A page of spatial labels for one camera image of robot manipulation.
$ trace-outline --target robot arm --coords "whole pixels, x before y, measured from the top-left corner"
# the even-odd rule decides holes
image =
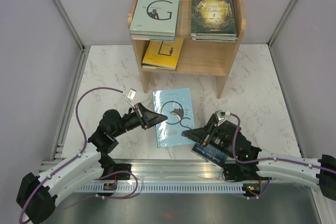
[[[334,157],[296,158],[254,147],[241,134],[239,125],[226,121],[225,115],[217,111],[204,127],[184,131],[182,135],[201,146],[210,144],[235,159],[235,164],[225,164],[223,167],[226,180],[239,182],[259,177],[284,179],[321,190],[325,197],[336,200]]]
[[[123,117],[117,110],[106,111],[97,130],[88,139],[86,150],[96,150],[73,154],[37,176],[27,174],[21,182],[16,202],[23,208],[32,192],[39,187],[29,201],[25,214],[34,224],[43,222],[79,187],[120,170],[119,165],[108,155],[118,145],[117,136],[138,126],[146,130],[165,120],[167,120],[165,115],[149,111],[141,103],[132,104],[132,108]],[[61,167],[63,168],[53,175],[53,171]],[[129,179],[129,175],[118,174],[118,178]]]

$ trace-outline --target stack of books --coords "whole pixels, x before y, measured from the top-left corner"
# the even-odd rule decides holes
[[[191,36],[194,40],[237,41],[233,0],[192,0]]]
[[[175,41],[151,41],[142,60],[143,68],[176,70],[183,38]]]
[[[138,0],[130,34],[132,39],[174,41],[180,0]]]

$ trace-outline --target wooden bookshelf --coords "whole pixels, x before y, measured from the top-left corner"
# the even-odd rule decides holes
[[[128,15],[128,26],[131,26],[133,14],[138,0],[133,0]],[[244,0],[234,0],[236,11],[237,42],[194,41],[191,39],[191,0],[180,0],[179,17],[176,36],[185,38],[177,63],[176,71],[142,68],[142,59],[148,41],[132,40],[136,62],[139,68],[143,91],[148,92],[151,72],[177,72],[189,74],[206,74],[216,76],[217,98],[220,98],[235,60],[238,48],[246,29]]]

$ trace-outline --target cable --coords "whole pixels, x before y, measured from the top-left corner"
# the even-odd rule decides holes
[[[257,195],[257,196],[246,197],[246,196],[243,196],[243,195],[236,195],[236,194],[233,194],[233,195],[235,195],[237,197],[240,197],[240,198],[245,198],[245,199],[259,199],[267,191],[267,189],[269,187],[269,184],[270,184],[270,181],[271,181],[271,178],[268,178],[268,181],[267,181],[267,184],[266,184],[264,190],[261,191],[260,194]]]
[[[104,179],[104,178],[108,178],[108,177],[110,177],[112,175],[117,175],[119,173],[127,173],[127,174],[131,175],[134,178],[134,180],[135,180],[135,183],[136,183],[135,188],[129,194],[127,194],[125,196],[101,196],[101,195],[97,195],[97,194],[90,195],[90,196],[85,197],[85,198],[83,198],[83,199],[81,199],[81,200],[79,200],[79,201],[77,201],[77,202],[75,202],[75,203],[73,203],[73,204],[71,204],[71,205],[69,205],[67,207],[57,208],[55,211],[65,211],[65,210],[67,210],[67,209],[69,209],[71,207],[74,207],[74,206],[78,205],[79,203],[81,203],[81,202],[83,202],[83,201],[85,201],[87,199],[95,198],[95,197],[99,197],[99,198],[103,198],[103,199],[104,198],[109,198],[109,199],[127,199],[127,198],[130,198],[136,192],[136,190],[138,189],[138,185],[139,185],[138,179],[137,179],[137,177],[133,173],[131,173],[131,172],[127,171],[127,170],[119,170],[117,172],[110,173],[110,174],[105,175],[103,177],[97,178],[96,180],[101,180],[101,179]]]
[[[272,157],[264,157],[264,158],[258,158],[258,159],[254,159],[254,160],[248,160],[248,161],[241,161],[237,158],[235,146],[236,146],[237,134],[238,134],[239,127],[240,127],[240,118],[235,114],[231,113],[231,115],[234,116],[238,120],[238,124],[237,124],[236,131],[235,131],[235,134],[234,134],[234,137],[233,137],[233,142],[232,142],[232,153],[233,153],[233,157],[234,157],[235,161],[237,163],[240,163],[240,164],[252,164],[252,163],[256,163],[256,162],[260,162],[260,161],[274,161],[274,158],[272,158]],[[277,157],[277,161],[283,161],[283,162],[287,162],[287,163],[308,166],[307,163],[300,162],[300,161],[294,161],[294,160],[290,160],[290,159],[286,159],[286,158]],[[336,171],[334,171],[332,169],[329,169],[329,168],[325,168],[325,167],[321,167],[321,166],[317,166],[317,165],[313,165],[313,164],[311,164],[311,167],[316,168],[316,169],[320,169],[320,170],[324,170],[326,172],[330,172],[330,173],[333,173],[333,174],[336,175]]]
[[[97,180],[105,179],[105,178],[108,178],[108,177],[110,177],[110,176],[112,176],[114,174],[118,174],[118,173],[127,173],[127,174],[131,175],[134,178],[135,183],[136,183],[134,190],[132,192],[130,192],[129,194],[125,195],[125,196],[105,196],[105,198],[109,198],[109,199],[127,199],[127,198],[130,198],[136,192],[136,190],[138,189],[139,182],[138,182],[137,177],[133,173],[131,173],[131,172],[127,171],[127,170],[119,170],[117,172],[114,172],[114,173],[102,176],[102,177],[98,178]]]
[[[262,188],[263,188],[263,187],[262,187],[261,183],[258,183],[257,186],[260,186],[260,192],[262,192],[262,190],[263,190]],[[256,193],[252,192],[251,189],[249,190],[249,192],[252,193],[253,195],[256,195],[256,196],[259,196],[259,195],[260,195],[260,193],[256,194]]]
[[[83,136],[84,136],[84,145],[83,145],[83,148],[82,150],[79,152],[80,154],[82,154],[85,149],[86,149],[86,146],[88,145],[88,138],[86,136],[86,133],[84,131],[84,128],[79,120],[79,115],[78,115],[78,106],[79,106],[79,103],[81,102],[81,100],[88,94],[88,93],[91,93],[92,91],[95,91],[95,90],[99,90],[99,89],[106,89],[106,90],[113,90],[113,91],[116,91],[116,92],[119,92],[119,93],[123,93],[121,90],[119,89],[114,89],[114,88],[109,88],[109,87],[97,87],[97,88],[93,88],[93,89],[90,89],[88,90],[87,92],[85,92],[79,99],[78,99],[78,102],[76,104],[76,119],[77,119],[77,122],[78,122],[78,125],[80,127],[80,130],[81,132],[83,133]],[[64,167],[66,167],[67,165],[69,165],[71,162],[75,161],[77,158],[79,157],[79,155],[76,155],[74,156],[72,159],[70,159],[68,162],[64,163],[63,165],[61,165],[60,167],[58,167],[56,170],[54,170],[51,174],[50,174],[50,178],[53,177],[56,173],[58,173],[60,170],[62,170]],[[19,223],[20,224],[26,224],[30,221],[30,219],[26,220],[26,221],[23,221],[23,215],[25,214],[25,211],[30,203],[30,201],[32,200],[33,196],[35,195],[35,193],[39,190],[39,188],[48,180],[49,178],[46,177],[45,179],[43,179],[39,184],[38,186],[33,190],[33,192],[29,195],[28,199],[26,200],[23,208],[21,209],[21,212],[20,212],[20,217],[19,217]]]

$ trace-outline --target yellow book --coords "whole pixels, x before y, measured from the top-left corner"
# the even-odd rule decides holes
[[[184,38],[176,38],[175,41],[150,41],[142,67],[176,70],[183,40]]]

